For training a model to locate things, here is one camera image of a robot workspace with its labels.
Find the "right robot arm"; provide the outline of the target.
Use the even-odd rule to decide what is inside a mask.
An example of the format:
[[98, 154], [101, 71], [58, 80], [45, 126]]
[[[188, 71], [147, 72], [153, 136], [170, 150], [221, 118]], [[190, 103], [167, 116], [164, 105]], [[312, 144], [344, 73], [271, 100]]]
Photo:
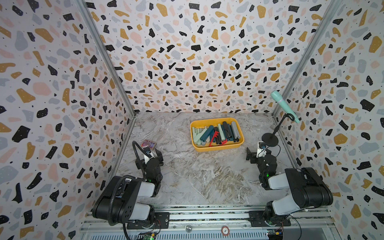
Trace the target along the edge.
[[251, 152], [249, 148], [246, 151], [246, 160], [258, 167], [262, 188], [267, 191], [290, 190], [285, 197], [267, 203], [263, 213], [265, 221], [280, 221], [292, 213], [333, 203], [330, 189], [313, 168], [288, 168], [277, 174], [277, 159], [268, 147], [257, 152]]

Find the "red pruning pliers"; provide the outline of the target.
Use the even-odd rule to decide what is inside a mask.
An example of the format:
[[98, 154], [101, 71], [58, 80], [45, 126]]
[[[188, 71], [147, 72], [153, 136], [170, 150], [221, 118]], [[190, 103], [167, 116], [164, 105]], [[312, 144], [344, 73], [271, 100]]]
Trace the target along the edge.
[[214, 135], [213, 135], [213, 137], [211, 138], [209, 147], [212, 147], [213, 144], [218, 144], [218, 143], [219, 143], [219, 140], [220, 140], [219, 132], [218, 132], [218, 131], [214, 131]]

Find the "mint V pruning pliers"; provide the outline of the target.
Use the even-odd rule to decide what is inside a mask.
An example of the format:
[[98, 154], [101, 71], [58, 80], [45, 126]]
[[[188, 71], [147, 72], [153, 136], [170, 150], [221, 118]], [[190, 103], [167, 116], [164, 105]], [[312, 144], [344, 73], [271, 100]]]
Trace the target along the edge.
[[195, 128], [192, 127], [193, 142], [195, 145], [201, 145], [201, 137], [207, 131], [207, 128]]

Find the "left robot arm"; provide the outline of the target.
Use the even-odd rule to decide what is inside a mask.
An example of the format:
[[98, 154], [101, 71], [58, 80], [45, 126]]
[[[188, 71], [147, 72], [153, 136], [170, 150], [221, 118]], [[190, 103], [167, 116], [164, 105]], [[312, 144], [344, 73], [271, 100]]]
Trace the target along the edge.
[[94, 204], [92, 215], [111, 226], [137, 223], [148, 228], [155, 223], [155, 210], [152, 205], [139, 203], [138, 198], [153, 198], [158, 194], [164, 159], [157, 149], [142, 147], [135, 141], [132, 146], [136, 167], [143, 176], [114, 176]]

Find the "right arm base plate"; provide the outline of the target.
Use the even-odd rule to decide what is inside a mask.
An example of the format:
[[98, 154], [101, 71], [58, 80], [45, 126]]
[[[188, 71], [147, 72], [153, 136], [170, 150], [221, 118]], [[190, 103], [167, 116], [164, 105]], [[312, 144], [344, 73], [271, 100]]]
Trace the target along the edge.
[[290, 227], [292, 225], [288, 216], [274, 216], [266, 220], [264, 211], [249, 211], [248, 221], [251, 227]]

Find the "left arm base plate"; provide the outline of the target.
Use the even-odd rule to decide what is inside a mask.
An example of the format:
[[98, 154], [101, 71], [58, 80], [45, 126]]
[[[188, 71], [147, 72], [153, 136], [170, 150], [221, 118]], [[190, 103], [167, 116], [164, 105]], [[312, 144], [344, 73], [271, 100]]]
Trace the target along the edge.
[[128, 230], [159, 230], [168, 229], [170, 224], [170, 213], [169, 212], [155, 212], [150, 214], [149, 219], [145, 221], [134, 221], [127, 223], [126, 227]]

